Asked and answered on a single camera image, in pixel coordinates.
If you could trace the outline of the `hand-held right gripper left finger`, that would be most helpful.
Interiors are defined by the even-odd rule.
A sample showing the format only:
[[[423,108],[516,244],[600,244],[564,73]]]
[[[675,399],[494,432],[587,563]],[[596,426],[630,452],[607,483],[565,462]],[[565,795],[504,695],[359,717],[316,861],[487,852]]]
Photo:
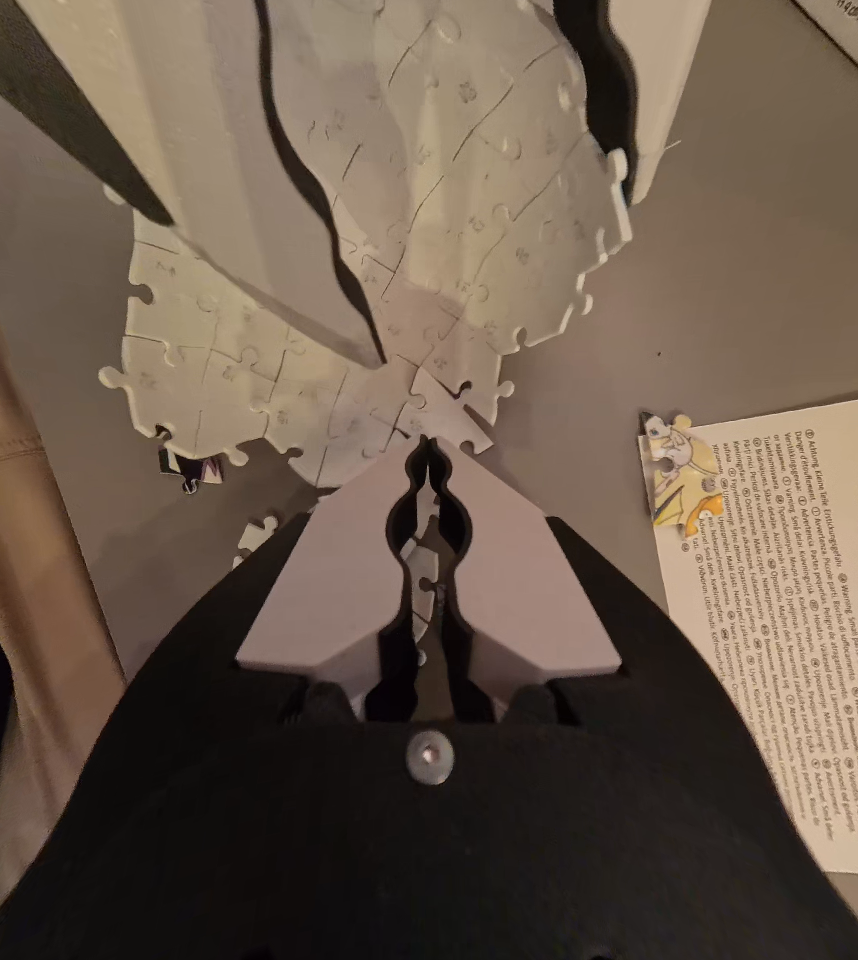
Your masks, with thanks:
[[[371,721],[409,721],[417,704],[411,573],[416,497],[429,442],[411,438],[322,499],[238,654],[249,670],[340,686]]]

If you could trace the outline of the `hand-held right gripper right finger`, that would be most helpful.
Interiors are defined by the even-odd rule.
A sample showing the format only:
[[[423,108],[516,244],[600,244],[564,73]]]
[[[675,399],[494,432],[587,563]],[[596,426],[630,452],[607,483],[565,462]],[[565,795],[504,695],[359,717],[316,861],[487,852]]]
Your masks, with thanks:
[[[440,641],[456,718],[492,722],[523,688],[618,672],[543,510],[442,438],[431,441],[431,485],[454,553]]]

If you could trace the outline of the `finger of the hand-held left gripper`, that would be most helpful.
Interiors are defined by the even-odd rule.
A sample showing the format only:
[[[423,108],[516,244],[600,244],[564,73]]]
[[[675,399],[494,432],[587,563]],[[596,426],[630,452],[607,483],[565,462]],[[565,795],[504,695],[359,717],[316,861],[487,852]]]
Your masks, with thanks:
[[[385,363],[328,198],[277,111],[267,2],[19,6],[193,252],[315,342]]]
[[[699,43],[698,1],[555,1],[578,57],[586,119],[605,154],[621,150],[626,203],[648,194]]]

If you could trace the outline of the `partly built puzzle ball shell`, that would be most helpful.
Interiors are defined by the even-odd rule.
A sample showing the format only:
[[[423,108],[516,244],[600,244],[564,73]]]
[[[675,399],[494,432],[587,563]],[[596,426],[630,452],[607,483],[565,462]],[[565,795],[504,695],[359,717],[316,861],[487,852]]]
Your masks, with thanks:
[[[121,369],[134,427],[238,466],[263,438],[336,488],[405,436],[425,369],[492,425],[503,357],[586,314],[587,274],[631,238],[621,150],[586,120],[586,81],[532,2],[269,2],[283,127],[320,182],[387,363],[297,332],[134,214]]]

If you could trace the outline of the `black red puzzle piece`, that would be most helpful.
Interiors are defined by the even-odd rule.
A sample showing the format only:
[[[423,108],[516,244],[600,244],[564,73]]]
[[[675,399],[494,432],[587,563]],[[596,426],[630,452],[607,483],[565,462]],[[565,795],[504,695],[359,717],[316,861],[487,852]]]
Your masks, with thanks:
[[[201,460],[184,457],[165,445],[158,448],[160,473],[179,479],[184,494],[192,496],[205,485],[223,483],[223,465],[219,455]]]

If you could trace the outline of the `yellow cream joined puzzle pieces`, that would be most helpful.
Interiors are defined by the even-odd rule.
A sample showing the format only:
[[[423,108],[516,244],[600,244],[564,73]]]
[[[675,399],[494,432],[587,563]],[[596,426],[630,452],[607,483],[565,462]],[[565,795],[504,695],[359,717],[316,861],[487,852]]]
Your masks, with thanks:
[[[682,539],[700,532],[703,521],[723,514],[723,485],[711,447],[692,432],[686,414],[664,419],[639,415],[643,464],[651,469],[650,511],[654,527],[672,527]]]

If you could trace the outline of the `puzzle instruction leaflet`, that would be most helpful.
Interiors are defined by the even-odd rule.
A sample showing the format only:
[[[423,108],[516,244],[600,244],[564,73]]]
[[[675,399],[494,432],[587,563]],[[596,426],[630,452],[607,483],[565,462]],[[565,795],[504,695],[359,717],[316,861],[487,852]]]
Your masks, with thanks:
[[[693,426],[723,514],[654,527],[668,612],[820,866],[858,874],[858,400]]]

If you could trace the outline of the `person's beige trousers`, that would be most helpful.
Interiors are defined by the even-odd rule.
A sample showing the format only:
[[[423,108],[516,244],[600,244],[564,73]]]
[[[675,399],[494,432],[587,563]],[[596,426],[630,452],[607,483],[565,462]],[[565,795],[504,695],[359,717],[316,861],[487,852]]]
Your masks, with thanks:
[[[0,907],[50,838],[125,682],[0,329]]]

